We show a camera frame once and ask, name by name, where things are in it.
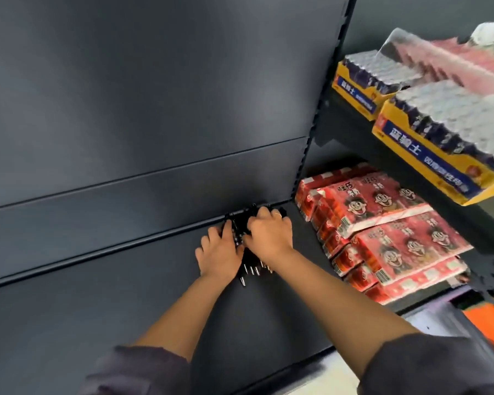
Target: sleeve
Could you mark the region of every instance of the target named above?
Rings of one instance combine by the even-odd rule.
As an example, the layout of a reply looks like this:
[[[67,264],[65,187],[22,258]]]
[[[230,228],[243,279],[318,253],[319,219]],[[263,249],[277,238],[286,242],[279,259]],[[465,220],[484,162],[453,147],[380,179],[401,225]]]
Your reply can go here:
[[[494,371],[469,338],[409,334],[370,361],[359,395],[494,395]]]
[[[79,395],[185,395],[190,365],[163,348],[116,346],[98,360]]]

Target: finger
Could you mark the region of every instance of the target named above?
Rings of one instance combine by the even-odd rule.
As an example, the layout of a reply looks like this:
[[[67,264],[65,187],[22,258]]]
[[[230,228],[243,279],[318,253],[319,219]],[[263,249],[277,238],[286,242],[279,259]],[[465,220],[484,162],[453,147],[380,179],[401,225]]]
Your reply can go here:
[[[209,248],[210,244],[211,244],[211,240],[206,235],[201,237],[201,248],[203,248],[204,251],[206,251],[207,248]]]
[[[226,240],[226,241],[232,241],[233,240],[232,239],[232,222],[230,220],[227,220],[225,222],[221,238]]]
[[[269,212],[269,209],[267,209],[266,206],[262,206],[258,210],[258,215],[257,215],[258,218],[268,218],[270,216],[271,216],[271,212]]]
[[[209,227],[209,240],[211,243],[218,241],[220,239],[220,234],[217,232],[217,227]]]
[[[203,259],[203,250],[201,248],[196,248],[196,260],[198,263],[201,262],[201,259]]]
[[[243,252],[245,252],[245,245],[238,245],[238,248],[236,248],[236,255],[238,255],[240,261],[243,259]]]
[[[283,222],[289,226],[289,228],[293,228],[293,224],[291,223],[291,219],[289,219],[288,216],[284,217],[283,219]]]
[[[243,245],[245,245],[247,248],[251,248],[251,245],[253,243],[252,237],[249,234],[244,234],[242,237]]]
[[[273,219],[282,220],[282,214],[278,209],[273,209],[271,211],[271,216],[273,217]]]
[[[249,229],[249,231],[252,231],[252,224],[255,220],[256,218],[254,216],[251,216],[249,220],[247,220],[247,228]]]

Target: bare forearm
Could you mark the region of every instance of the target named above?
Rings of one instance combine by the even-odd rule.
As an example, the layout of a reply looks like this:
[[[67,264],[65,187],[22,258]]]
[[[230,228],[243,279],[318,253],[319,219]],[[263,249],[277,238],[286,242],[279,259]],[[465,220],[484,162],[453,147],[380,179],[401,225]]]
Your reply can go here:
[[[404,319],[329,275],[296,251],[271,263],[313,311],[333,345],[360,378],[387,341],[417,330]]]
[[[205,323],[224,287],[212,278],[200,277],[135,345],[163,347],[191,361]]]

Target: hand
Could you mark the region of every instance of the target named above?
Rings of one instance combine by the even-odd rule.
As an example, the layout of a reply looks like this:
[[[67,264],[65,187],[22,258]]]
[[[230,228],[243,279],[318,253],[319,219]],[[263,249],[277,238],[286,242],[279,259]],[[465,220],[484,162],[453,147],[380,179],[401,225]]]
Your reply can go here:
[[[293,250],[293,228],[291,219],[282,219],[276,209],[269,212],[265,206],[258,210],[256,218],[247,222],[251,235],[243,236],[243,243],[260,260],[273,270],[282,256]]]
[[[220,237],[217,227],[209,228],[209,235],[201,237],[196,259],[201,277],[216,279],[225,287],[236,276],[242,263],[243,245],[237,249],[232,238],[232,222],[227,220]]]

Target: person's right hand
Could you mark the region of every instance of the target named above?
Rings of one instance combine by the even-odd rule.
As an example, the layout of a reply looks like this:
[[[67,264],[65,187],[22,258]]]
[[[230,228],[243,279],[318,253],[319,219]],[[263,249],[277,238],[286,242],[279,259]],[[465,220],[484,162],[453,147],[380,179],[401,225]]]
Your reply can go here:
[[[282,219],[277,209],[269,212],[262,206],[256,218],[249,218],[247,228],[251,235],[243,236],[243,244],[263,263],[276,270],[278,261],[293,250],[291,219]]]

